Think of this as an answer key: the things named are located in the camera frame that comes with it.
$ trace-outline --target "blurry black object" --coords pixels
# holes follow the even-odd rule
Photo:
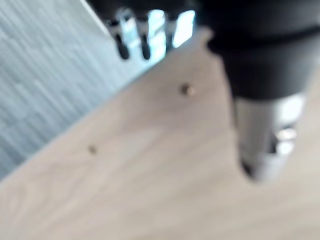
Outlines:
[[[129,57],[129,51],[122,40],[121,21],[128,19],[125,14],[128,9],[129,15],[137,19],[145,59],[151,57],[150,10],[166,13],[167,50],[172,48],[179,14],[195,10],[196,24],[214,32],[208,49],[219,54],[224,62],[242,164],[250,169],[250,177],[255,180],[278,174],[290,153],[283,146],[294,144],[294,137],[277,139],[278,133],[293,132],[292,126],[301,115],[309,76],[317,63],[320,0],[89,0],[89,3],[104,23],[114,23],[106,27],[124,59]],[[301,108],[299,111],[289,109],[295,104]],[[260,123],[257,113],[266,120]]]

